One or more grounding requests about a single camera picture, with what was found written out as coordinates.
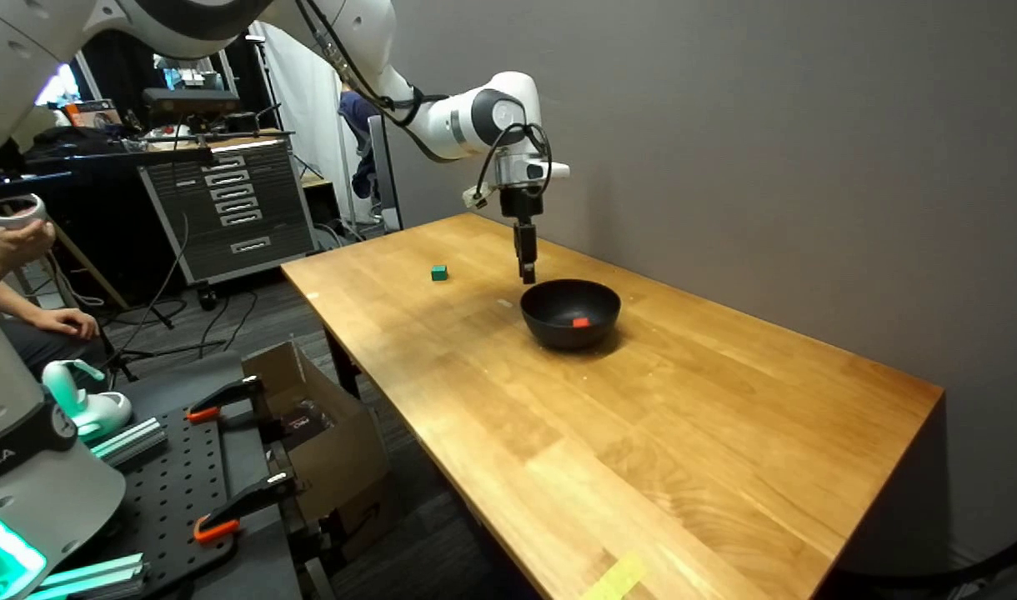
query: person's hand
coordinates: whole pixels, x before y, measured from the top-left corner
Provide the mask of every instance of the person's hand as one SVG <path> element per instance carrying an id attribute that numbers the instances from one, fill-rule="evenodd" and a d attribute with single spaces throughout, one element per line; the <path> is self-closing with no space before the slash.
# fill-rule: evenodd
<path id="1" fill-rule="evenodd" d="M 0 268 L 15 269 L 54 245 L 54 223 L 32 219 L 25 228 L 0 228 Z"/>
<path id="2" fill-rule="evenodd" d="M 96 318 L 90 318 L 77 307 L 37 309 L 37 318 L 31 324 L 37 330 L 50 330 L 50 334 L 58 334 L 58 338 L 77 338 L 77 341 L 96 341 L 101 338 Z"/>

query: wall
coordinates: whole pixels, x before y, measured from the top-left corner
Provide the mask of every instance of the wall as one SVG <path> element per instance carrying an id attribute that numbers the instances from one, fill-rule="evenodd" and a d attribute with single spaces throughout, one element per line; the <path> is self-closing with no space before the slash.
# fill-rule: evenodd
<path id="1" fill-rule="evenodd" d="M 850 557 L 1017 540 L 1017 3 L 397 0 L 430 93 L 527 69 L 574 175 L 541 234 L 945 383 Z M 394 135 L 404 219 L 475 164 Z"/>

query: green light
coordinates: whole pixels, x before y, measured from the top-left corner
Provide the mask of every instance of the green light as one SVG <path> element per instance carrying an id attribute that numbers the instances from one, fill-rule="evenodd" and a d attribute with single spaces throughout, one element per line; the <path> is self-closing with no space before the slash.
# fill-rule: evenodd
<path id="1" fill-rule="evenodd" d="M 0 520 L 0 597 L 24 593 L 42 567 L 42 553 Z"/>

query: wooden table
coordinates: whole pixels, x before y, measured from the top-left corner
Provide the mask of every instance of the wooden table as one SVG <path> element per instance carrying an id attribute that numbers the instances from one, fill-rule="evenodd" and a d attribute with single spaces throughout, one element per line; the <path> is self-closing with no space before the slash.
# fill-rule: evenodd
<path id="1" fill-rule="evenodd" d="M 472 214 L 284 273 L 547 597 L 811 597 L 942 395 L 541 241 L 541 280 L 623 301 L 609 349 L 549 353 Z"/>

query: person's arm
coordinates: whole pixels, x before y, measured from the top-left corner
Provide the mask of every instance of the person's arm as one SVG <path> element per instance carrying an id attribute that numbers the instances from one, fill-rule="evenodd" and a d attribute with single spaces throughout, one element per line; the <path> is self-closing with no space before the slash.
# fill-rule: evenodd
<path id="1" fill-rule="evenodd" d="M 8 269 L 42 255 L 50 242 L 54 242 L 54 228 L 47 219 L 25 223 L 21 230 L 0 228 L 0 280 Z"/>
<path id="2" fill-rule="evenodd" d="M 15 294 L 7 280 L 0 280 L 0 309 L 12 314 L 15 319 L 24 319 L 37 330 L 50 330 L 58 338 L 77 338 L 77 341 L 101 338 L 96 318 L 90 318 L 77 307 L 58 307 L 58 309 L 37 307 L 24 294 Z"/>

